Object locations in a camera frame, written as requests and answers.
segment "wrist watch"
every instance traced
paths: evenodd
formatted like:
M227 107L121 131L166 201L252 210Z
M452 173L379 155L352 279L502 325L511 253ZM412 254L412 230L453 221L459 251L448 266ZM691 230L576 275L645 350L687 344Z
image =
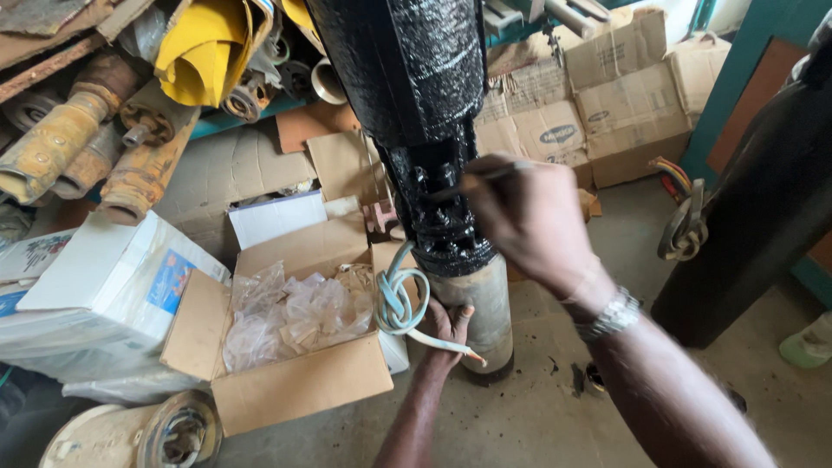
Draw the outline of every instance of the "wrist watch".
M630 296L626 288L619 286L616 295L595 321L576 323L575 329L581 339L589 344L624 330L638 322L640 315L638 301Z

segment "open cardboard box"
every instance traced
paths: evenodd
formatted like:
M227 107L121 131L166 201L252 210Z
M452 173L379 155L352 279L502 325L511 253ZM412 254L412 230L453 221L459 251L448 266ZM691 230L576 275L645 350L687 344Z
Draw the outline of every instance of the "open cardboard box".
M351 213L245 249L235 274L282 260L287 278L333 277L344 263L373 264L373 250L363 217ZM170 368L210 381L226 436L393 390L373 326L352 341L229 375L222 348L233 320L230 288L194 270L161 355Z

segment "plastic bag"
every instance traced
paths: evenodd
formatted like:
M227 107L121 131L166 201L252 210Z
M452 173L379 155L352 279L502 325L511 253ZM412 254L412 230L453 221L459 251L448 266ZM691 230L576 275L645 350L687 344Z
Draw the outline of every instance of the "plastic bag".
M118 35L118 42L133 57L156 63L168 18L157 6L150 5Z
M283 262L251 278L235 276L226 369L245 371L363 335L374 309L371 278L369 265L345 265L335 279L313 273L284 281Z
M192 388L207 390L208 387L206 381L173 371L157 362L151 371L135 376L66 384L61 395L133 407L155 405L181 391Z

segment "man's right hand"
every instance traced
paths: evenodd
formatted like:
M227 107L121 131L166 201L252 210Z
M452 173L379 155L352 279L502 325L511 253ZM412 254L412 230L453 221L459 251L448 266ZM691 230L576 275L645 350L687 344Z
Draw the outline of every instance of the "man's right hand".
M462 189L471 211L503 256L558 299L566 299L594 276L576 298L585 313L574 318L589 321L604 310L616 286L592 253L575 172L540 162L511 176L491 181L481 177L512 161L508 155L491 154L465 167Z

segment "blue wire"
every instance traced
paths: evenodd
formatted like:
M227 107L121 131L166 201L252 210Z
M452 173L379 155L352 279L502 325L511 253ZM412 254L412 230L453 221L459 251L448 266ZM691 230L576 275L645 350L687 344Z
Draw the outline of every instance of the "blue wire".
M430 298L430 284L428 278L416 268L404 268L399 270L404 256L414 248L415 242L407 241L399 248L390 268L380 272L376 276L381 293L381 303L375 315L375 323L379 329L390 335L404 335L416 328L422 321L424 313L428 308ZM419 303L416 311L410 304L408 293L404 289L404 281L413 278L418 285Z
M422 317L428 309L430 284L424 273L416 268L399 270L404 256L415 245L413 241L402 244L393 257L393 261L390 262L390 268L380 272L375 277L376 284L379 285L379 304L374 315L376 325L379 326L381 331L390 335L408 335L427 346L440 350L461 352L465 356L481 361L483 367L485 367L488 362L470 347L451 341L439 340L416 330L416 326L422 321ZM410 304L408 292L404 289L404 281L408 278L413 278L418 286L418 306L416 306L415 311Z

